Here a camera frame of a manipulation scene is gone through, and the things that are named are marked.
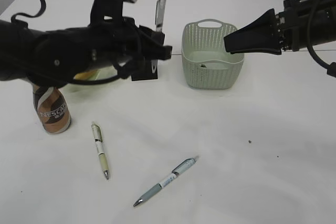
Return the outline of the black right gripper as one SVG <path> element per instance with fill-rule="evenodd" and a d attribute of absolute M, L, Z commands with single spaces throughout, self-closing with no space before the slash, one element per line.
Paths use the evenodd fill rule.
<path fill-rule="evenodd" d="M 335 0 L 320 0 L 308 23 L 315 1 L 285 0 L 284 11 L 277 14 L 278 26 L 275 10 L 267 10 L 251 24 L 225 36 L 226 51 L 273 55 L 280 55 L 281 50 L 298 51 L 307 46 L 308 28 L 313 46 L 335 41 Z"/>

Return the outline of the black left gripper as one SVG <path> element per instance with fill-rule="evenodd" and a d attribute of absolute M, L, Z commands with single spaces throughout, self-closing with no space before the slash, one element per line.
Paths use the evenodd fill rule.
<path fill-rule="evenodd" d="M 129 18 L 121 24 L 99 22 L 87 27 L 35 31 L 33 35 L 26 77 L 44 87 L 114 82 L 142 70 L 145 60 L 166 61 L 172 56 L 172 46 L 163 45 L 164 33 L 138 27 Z M 107 79 L 73 79 L 78 73 L 110 66 L 117 74 Z"/>

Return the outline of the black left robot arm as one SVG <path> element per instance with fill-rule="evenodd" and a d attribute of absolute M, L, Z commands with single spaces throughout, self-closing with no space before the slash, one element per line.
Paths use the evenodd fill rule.
<path fill-rule="evenodd" d="M 41 87 L 99 85 L 126 79 L 151 60 L 169 60 L 164 34 L 102 21 L 87 27 L 37 31 L 1 22 L 1 80 L 28 79 Z"/>

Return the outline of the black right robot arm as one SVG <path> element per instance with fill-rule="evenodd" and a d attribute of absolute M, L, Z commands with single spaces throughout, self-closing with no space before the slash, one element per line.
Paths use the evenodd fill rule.
<path fill-rule="evenodd" d="M 285 0 L 283 12 L 267 10 L 251 24 L 224 37 L 231 54 L 280 55 L 335 41 L 335 0 Z"/>

